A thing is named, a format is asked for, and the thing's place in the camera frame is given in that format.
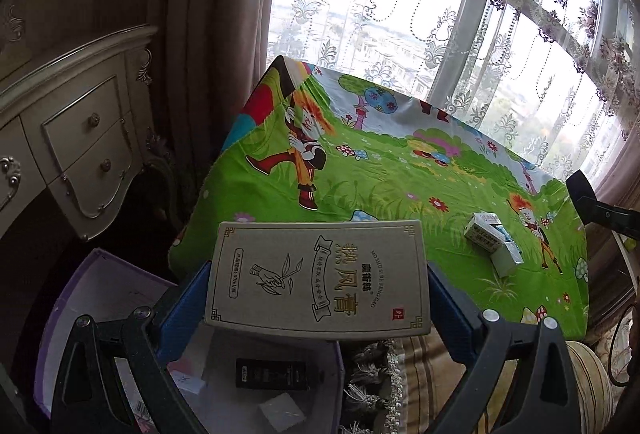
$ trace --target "white carton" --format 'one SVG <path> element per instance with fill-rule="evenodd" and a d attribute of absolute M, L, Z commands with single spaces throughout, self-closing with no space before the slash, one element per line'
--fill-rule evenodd
<path fill-rule="evenodd" d="M 507 277 L 516 271 L 516 268 L 524 261 L 518 251 L 515 242 L 509 241 L 501 245 L 491 254 L 491 262 L 494 263 L 495 271 L 499 277 Z"/>
<path fill-rule="evenodd" d="M 504 235 L 489 224 L 479 212 L 475 212 L 469 224 L 466 225 L 465 237 L 482 246 L 489 253 L 493 253 L 504 244 Z"/>
<path fill-rule="evenodd" d="M 276 432 L 282 432 L 306 419 L 300 407 L 286 392 L 258 406 Z"/>
<path fill-rule="evenodd" d="M 481 217 L 482 220 L 487 224 L 491 224 L 492 226 L 497 226 L 498 224 L 502 224 L 500 221 L 500 217 L 498 217 L 495 213 L 489 213 L 488 211 L 475 211 L 475 217 Z"/>

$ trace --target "white box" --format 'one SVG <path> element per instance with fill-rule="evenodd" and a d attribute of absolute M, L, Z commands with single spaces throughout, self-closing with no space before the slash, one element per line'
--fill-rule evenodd
<path fill-rule="evenodd" d="M 482 214 L 477 212 L 466 225 L 465 237 L 482 246 L 489 253 L 493 253 L 504 244 L 504 235 L 487 223 Z"/>
<path fill-rule="evenodd" d="M 516 268 L 524 261 L 518 251 L 515 242 L 505 242 L 495 252 L 491 254 L 491 262 L 494 263 L 495 271 L 499 277 L 507 277 L 516 271 Z"/>
<path fill-rule="evenodd" d="M 498 217 L 495 213 L 489 213 L 488 211 L 475 211 L 474 217 L 480 217 L 487 224 L 491 224 L 492 226 L 497 226 L 498 224 L 502 224 L 500 221 L 500 217 Z"/>
<path fill-rule="evenodd" d="M 418 220 L 223 222 L 212 259 L 205 321 L 216 328 L 320 340 L 430 331 Z"/>

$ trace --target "cartoon tree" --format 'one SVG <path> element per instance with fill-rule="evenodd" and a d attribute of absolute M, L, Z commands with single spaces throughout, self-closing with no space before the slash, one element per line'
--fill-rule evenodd
<path fill-rule="evenodd" d="M 507 154 L 509 155 L 509 157 L 512 160 L 514 160 L 516 163 L 519 163 L 520 166 L 522 167 L 522 173 L 527 179 L 527 182 L 525 184 L 525 188 L 527 189 L 527 192 L 529 192 L 529 194 L 531 195 L 538 195 L 538 192 L 536 191 L 536 188 L 533 185 L 533 179 L 529 175 L 529 172 L 532 171 L 534 168 L 536 168 L 536 166 L 533 163 L 529 163 L 526 159 L 521 158 L 515 152 L 509 150 L 507 147 L 505 147 L 504 149 L 507 151 Z"/>
<path fill-rule="evenodd" d="M 372 81 L 344 74 L 338 78 L 338 83 L 344 90 L 358 96 L 358 103 L 354 105 L 357 118 L 353 128 L 362 130 L 362 124 L 368 112 L 366 107 L 373 107 L 384 114 L 391 114 L 398 109 L 398 102 L 394 93 L 376 85 Z"/>

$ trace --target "sheer lace curtain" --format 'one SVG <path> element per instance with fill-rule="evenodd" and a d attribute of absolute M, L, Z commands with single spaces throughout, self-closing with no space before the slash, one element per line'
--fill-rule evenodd
<path fill-rule="evenodd" d="M 273 0 L 285 54 L 430 101 L 597 183 L 638 120 L 630 0 Z"/>

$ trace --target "green tablecloth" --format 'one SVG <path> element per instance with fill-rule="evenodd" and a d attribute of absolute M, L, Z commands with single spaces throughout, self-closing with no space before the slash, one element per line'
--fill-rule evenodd
<path fill-rule="evenodd" d="M 500 278 L 463 230 L 495 212 L 525 263 Z M 420 100 L 278 57 L 239 115 L 176 238 L 178 276 L 212 256 L 221 221 L 420 219 L 429 260 L 481 308 L 586 331 L 586 240 L 564 183 Z"/>

